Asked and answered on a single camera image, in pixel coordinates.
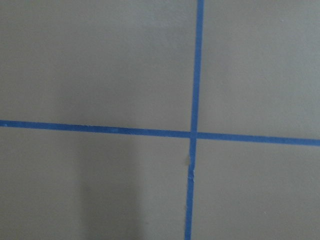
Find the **long blue tape strip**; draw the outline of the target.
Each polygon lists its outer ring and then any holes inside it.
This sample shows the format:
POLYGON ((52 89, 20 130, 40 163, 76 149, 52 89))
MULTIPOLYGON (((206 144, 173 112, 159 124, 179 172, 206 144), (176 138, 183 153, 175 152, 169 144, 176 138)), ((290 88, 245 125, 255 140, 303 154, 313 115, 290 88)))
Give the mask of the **long blue tape strip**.
POLYGON ((197 155, 198 114, 200 101, 200 83, 202 70, 203 22, 205 1, 196 1, 196 24, 193 65, 193 85, 191 102, 191 119, 189 133, 189 164, 187 173, 187 192, 185 209, 184 239, 192 238, 192 220, 194 203, 195 168, 197 155))

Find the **crossing blue tape strip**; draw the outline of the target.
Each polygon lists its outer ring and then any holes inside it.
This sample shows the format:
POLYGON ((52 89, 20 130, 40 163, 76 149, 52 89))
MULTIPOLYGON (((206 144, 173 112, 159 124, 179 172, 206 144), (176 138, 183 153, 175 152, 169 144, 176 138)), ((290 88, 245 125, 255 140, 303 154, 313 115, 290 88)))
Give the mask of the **crossing blue tape strip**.
POLYGON ((320 145, 319 139, 310 139, 310 138, 292 138, 292 137, 209 133, 209 132, 192 133, 189 131, 177 131, 177 130, 126 128, 126 127, 78 125, 78 124, 47 123, 47 122, 32 122, 32 121, 1 120, 0 126, 7 127, 7 128, 24 128, 24 129, 104 133, 104 134, 119 134, 119 135, 137 135, 137 136, 169 137, 169 138, 185 138, 185 139, 195 137, 201 140, 268 143, 268 144, 283 144, 283 145, 297 145, 297 146, 318 147, 320 145))

